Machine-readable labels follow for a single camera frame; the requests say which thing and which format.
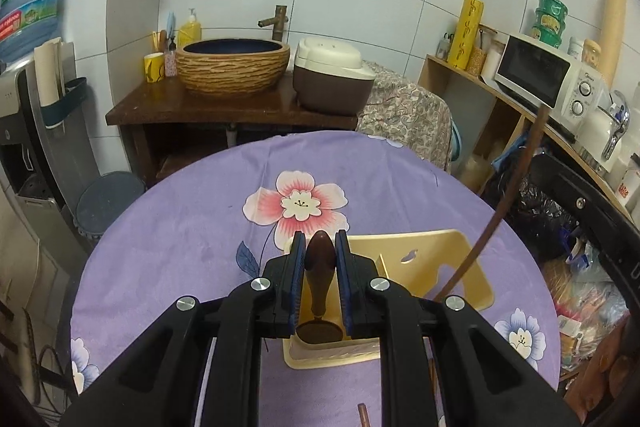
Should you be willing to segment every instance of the metal bolt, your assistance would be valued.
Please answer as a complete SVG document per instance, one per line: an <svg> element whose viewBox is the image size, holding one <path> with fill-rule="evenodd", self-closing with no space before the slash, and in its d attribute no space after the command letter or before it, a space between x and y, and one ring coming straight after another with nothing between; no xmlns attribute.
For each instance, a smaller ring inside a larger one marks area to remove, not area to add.
<svg viewBox="0 0 640 427"><path fill-rule="evenodd" d="M382 279L382 277L376 277L375 279L371 279L369 285L376 291L383 292L384 290L388 290L389 281L386 279Z"/></svg>
<svg viewBox="0 0 640 427"><path fill-rule="evenodd" d="M465 307L465 301L463 301L462 298L458 297L457 295L447 297L447 300L444 301L444 303L447 305L447 308L451 308L455 312L459 312L462 308Z"/></svg>
<svg viewBox="0 0 640 427"><path fill-rule="evenodd" d="M193 297L180 297L175 303L175 307L178 308L181 312L188 311L195 305L196 299L194 299Z"/></svg>
<svg viewBox="0 0 640 427"><path fill-rule="evenodd" d="M251 288L253 288L257 292L266 290L269 286L271 286L271 281L266 277L258 277L257 279L251 281Z"/></svg>

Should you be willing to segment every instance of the stacked green containers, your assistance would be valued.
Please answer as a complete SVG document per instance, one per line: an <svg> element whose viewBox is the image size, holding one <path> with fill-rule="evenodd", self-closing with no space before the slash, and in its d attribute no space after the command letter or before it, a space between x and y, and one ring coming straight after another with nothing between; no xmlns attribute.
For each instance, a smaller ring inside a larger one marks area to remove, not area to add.
<svg viewBox="0 0 640 427"><path fill-rule="evenodd" d="M565 27L564 19L568 13L567 7L559 0L538 0L536 23L530 35L545 44L559 48Z"/></svg>

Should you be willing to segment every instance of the floral tablecloth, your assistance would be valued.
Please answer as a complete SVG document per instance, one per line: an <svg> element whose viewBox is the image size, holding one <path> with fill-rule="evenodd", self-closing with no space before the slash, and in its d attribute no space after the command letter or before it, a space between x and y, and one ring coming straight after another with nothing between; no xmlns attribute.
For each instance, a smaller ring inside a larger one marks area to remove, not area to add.
<svg viewBox="0 0 640 427"><path fill-rule="evenodd" d="M209 156L136 201L105 233L82 275L71 320L74 380L86 389L175 299L220 298L296 230L311 236L458 229L475 242L492 215L462 184L396 142L322 131L274 137ZM542 275L502 223L479 258L495 293L482 315L554 388L559 333ZM437 291L452 270L441 270ZM293 370L281 341L263 349L260 425L357 425L364 402L380 424L380 362Z"/></svg>

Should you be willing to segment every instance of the wooden stick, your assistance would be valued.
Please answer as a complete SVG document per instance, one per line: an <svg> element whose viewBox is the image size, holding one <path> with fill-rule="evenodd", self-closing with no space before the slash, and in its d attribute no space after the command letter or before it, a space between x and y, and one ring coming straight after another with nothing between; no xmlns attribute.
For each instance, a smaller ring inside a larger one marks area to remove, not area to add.
<svg viewBox="0 0 640 427"><path fill-rule="evenodd" d="M507 190L505 190L504 196L500 200L500 203L498 203L498 207L495 209L494 215L489 221L489 224L485 227L482 235L478 238L474 247L466 256L466 259L462 264L460 264L460 267L453 274L453 277L449 279L449 282L444 285L444 288L439 291L433 299L434 301L441 302L450 293L450 291L452 291L454 286L460 282L467 270L469 270L471 265L476 261L476 259L478 259L478 256L481 254L482 250L484 250L484 247L489 242L489 239L491 239L491 236L494 235L494 232L498 228L498 225L500 225L501 220L503 220L507 215L507 212L516 198L518 190L520 189L520 183L529 169L529 164L531 163L533 154L540 145L540 140L542 140L542 136L545 132L545 125L548 117L549 108L546 105L542 105L538 110L538 117L529 131L529 138L527 139L525 150L522 152L522 155L518 160L513 176L511 176L511 180L507 185Z"/></svg>
<svg viewBox="0 0 640 427"><path fill-rule="evenodd" d="M358 412L360 413L360 425L362 427L371 427L371 423L369 423L369 414L367 413L367 406L363 403L359 403Z"/></svg>

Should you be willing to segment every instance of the blue leaf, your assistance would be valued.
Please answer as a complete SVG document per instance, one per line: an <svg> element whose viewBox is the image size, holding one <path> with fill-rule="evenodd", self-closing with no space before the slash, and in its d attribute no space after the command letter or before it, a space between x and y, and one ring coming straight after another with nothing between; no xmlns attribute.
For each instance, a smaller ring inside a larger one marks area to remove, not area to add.
<svg viewBox="0 0 640 427"><path fill-rule="evenodd" d="M260 277L260 267L255 260L254 254L247 248L244 241L238 245L238 251L236 251L236 263L240 269L251 276L252 279Z"/></svg>

